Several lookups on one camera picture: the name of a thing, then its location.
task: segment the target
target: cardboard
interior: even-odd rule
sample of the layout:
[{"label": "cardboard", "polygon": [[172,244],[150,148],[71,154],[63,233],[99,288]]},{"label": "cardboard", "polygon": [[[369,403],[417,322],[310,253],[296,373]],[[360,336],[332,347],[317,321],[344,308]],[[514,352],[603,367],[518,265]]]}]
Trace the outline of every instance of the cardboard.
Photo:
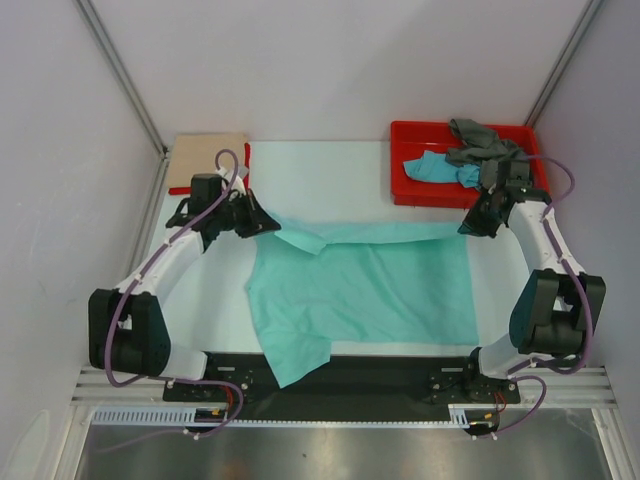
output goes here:
[{"label": "cardboard", "polygon": [[[247,141],[243,133],[177,135],[167,171],[167,187],[189,187],[191,177],[196,173],[215,172],[216,154],[225,148],[232,150],[238,156],[240,165],[244,165],[244,144]],[[233,169],[231,155],[222,155],[220,165],[228,170]]]}]

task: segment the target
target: shiny metal surface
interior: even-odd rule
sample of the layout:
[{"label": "shiny metal surface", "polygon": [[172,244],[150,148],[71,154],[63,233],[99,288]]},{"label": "shiny metal surface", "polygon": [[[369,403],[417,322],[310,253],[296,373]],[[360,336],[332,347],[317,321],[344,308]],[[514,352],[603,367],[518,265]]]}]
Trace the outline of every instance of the shiny metal surface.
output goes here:
[{"label": "shiny metal surface", "polygon": [[611,478],[590,410],[541,411],[498,441],[447,430],[229,428],[98,452],[150,431],[92,427],[76,480]]}]

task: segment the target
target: gray cloth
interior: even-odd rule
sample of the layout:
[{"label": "gray cloth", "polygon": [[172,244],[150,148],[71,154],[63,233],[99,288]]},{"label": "gray cloth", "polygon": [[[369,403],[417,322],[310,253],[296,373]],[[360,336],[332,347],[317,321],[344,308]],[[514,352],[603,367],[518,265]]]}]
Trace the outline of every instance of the gray cloth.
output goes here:
[{"label": "gray cloth", "polygon": [[467,118],[454,118],[449,128],[463,147],[450,148],[446,161],[456,167],[467,163],[482,165],[485,160],[512,160],[524,156],[524,152],[513,140],[500,140],[495,130]]}]

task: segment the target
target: folded cloth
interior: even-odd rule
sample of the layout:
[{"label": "folded cloth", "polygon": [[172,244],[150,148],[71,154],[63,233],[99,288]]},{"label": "folded cloth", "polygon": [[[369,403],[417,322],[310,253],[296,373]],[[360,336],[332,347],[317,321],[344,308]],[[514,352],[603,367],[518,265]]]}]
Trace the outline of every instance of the folded cloth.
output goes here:
[{"label": "folded cloth", "polygon": [[524,151],[513,140],[500,140],[498,133],[467,118],[454,118],[449,122],[451,133],[462,140],[460,148],[450,148],[446,160],[453,166],[468,163],[480,165],[484,160],[520,158]]},{"label": "folded cloth", "polygon": [[332,341],[477,345],[458,224],[309,225],[256,237],[247,285],[281,387],[329,361]]},{"label": "folded cloth", "polygon": [[465,187],[477,187],[480,167],[466,164],[457,167],[447,163],[444,153],[425,151],[421,158],[403,163],[409,178],[428,183],[456,183]]}]

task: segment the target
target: red plastic tray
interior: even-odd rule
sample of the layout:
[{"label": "red plastic tray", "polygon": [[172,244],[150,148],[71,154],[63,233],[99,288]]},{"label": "red plastic tray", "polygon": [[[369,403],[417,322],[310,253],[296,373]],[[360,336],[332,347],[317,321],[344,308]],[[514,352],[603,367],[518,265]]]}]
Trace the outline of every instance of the red plastic tray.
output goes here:
[{"label": "red plastic tray", "polygon": [[[530,127],[488,125],[500,138],[511,139],[528,155],[539,155],[538,142]],[[391,195],[396,205],[420,207],[471,208],[478,191],[459,183],[425,183],[413,180],[404,172],[403,163],[422,157],[425,150],[447,153],[449,147],[462,145],[449,125],[433,122],[391,123]],[[549,191],[549,182],[541,160],[531,161],[533,183]]]}]

